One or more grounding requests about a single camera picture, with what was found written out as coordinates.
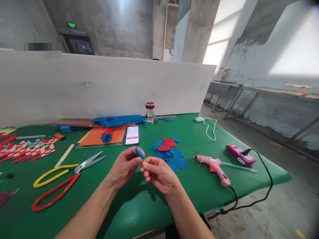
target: concrete floor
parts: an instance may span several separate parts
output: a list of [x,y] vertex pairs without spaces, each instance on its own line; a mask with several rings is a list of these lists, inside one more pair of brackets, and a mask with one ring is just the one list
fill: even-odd
[[[214,236],[217,239],[303,238],[297,233],[298,230],[307,239],[319,238],[319,163],[301,158],[284,146],[278,149],[271,144],[271,139],[243,124],[231,119],[223,120],[225,112],[214,111],[210,115],[211,108],[208,106],[202,106],[200,112],[207,118],[216,119],[218,126],[293,177],[288,183],[274,186],[266,201],[209,220]],[[241,198],[238,206],[264,198],[267,190],[262,189]],[[205,216],[213,214],[214,211],[210,211]],[[152,238],[165,238],[165,233]]]

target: scissors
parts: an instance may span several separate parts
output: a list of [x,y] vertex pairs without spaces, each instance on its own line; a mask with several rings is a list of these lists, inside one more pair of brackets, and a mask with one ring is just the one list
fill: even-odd
[[[70,172],[70,170],[74,169],[74,173],[75,175],[72,175],[69,179],[65,180],[63,183],[57,185],[56,187],[52,188],[50,191],[46,192],[45,194],[43,194],[41,197],[39,197],[33,204],[32,204],[32,211],[41,211],[51,205],[53,205],[54,203],[56,203],[61,197],[64,196],[64,194],[71,188],[71,186],[74,184],[74,182],[78,179],[78,177],[81,175],[80,174],[80,171],[82,169],[86,169],[90,166],[92,166],[93,164],[96,164],[97,162],[101,161],[102,159],[105,158],[104,157],[101,157],[101,158],[98,158],[98,159],[95,159],[97,156],[99,156],[101,153],[103,153],[103,151],[93,155],[92,157],[90,157],[89,159],[85,160],[83,163],[81,164],[73,164],[73,165],[64,165],[64,166],[60,166],[60,167],[57,167],[57,168],[54,168],[48,172],[46,172],[44,175],[42,175],[41,177],[39,177],[33,184],[33,187],[34,188],[39,188],[39,187],[42,187],[50,182],[52,182],[53,180],[61,177],[62,175]],[[68,168],[67,170],[64,170],[63,172],[59,173],[58,175],[46,180],[45,182],[43,183],[39,183],[44,177],[48,176],[49,174],[51,174],[52,172],[54,171],[57,171],[59,169],[62,169],[62,168]],[[38,204],[42,201],[42,199],[46,198],[48,195],[50,195],[51,193],[53,193],[55,190],[57,190],[58,188],[62,187],[63,185],[67,184],[68,182],[70,182],[68,184],[68,186],[63,190],[62,193],[60,193],[60,195],[58,195],[55,199],[53,199],[51,202],[43,205],[43,206],[38,206]]]

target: scissor blade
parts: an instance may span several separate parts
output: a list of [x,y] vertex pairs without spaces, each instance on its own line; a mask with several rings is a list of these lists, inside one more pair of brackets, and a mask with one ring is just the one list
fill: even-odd
[[103,153],[103,151],[93,155],[92,157],[90,157],[89,159],[85,160],[83,163],[81,163],[79,166],[77,166],[74,169],[75,174],[77,174],[81,169],[85,168],[85,166],[89,163],[91,163],[97,156],[99,156],[101,153]]
[[100,162],[102,159],[104,159],[106,156],[103,156],[101,158],[95,159],[92,162],[88,163],[87,165],[84,166],[82,169],[86,169],[88,167],[91,167],[93,164],[96,164],[97,162]]

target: white board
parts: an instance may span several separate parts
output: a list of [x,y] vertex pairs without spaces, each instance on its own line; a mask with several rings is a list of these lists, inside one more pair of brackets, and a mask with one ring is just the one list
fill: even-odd
[[0,127],[200,111],[216,66],[0,49]]

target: hand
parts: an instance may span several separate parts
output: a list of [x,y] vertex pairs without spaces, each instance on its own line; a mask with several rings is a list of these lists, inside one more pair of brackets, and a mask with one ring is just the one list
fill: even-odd
[[151,181],[167,197],[180,184],[173,170],[160,158],[147,157],[143,160],[140,171],[147,182]]
[[120,189],[133,175],[142,159],[135,152],[136,147],[124,150],[115,160],[110,172],[105,179],[115,188]]

